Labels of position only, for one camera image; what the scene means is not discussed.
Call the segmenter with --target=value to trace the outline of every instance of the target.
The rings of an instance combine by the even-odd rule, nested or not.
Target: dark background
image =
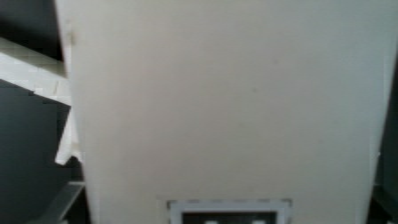
[[[68,105],[0,80],[0,223],[38,219],[68,182],[84,179],[75,159],[56,164],[68,113]],[[72,224],[88,223],[82,198]]]
[[[52,0],[0,0],[0,36],[63,60]]]

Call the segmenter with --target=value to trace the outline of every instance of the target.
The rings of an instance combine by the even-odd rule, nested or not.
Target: white panel
[[[96,223],[166,224],[169,200],[265,198],[294,200],[295,224],[365,223],[397,10],[59,0]]]

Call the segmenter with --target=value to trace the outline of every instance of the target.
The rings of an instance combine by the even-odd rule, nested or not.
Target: white wall
[[[166,201],[294,199],[365,223],[395,0],[59,0],[96,223]]]

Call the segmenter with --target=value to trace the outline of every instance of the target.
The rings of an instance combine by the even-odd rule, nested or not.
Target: white frame
[[[171,201],[169,202],[171,224],[184,224],[184,213],[187,212],[276,212],[278,224],[288,224],[292,216],[292,201],[290,200]]]

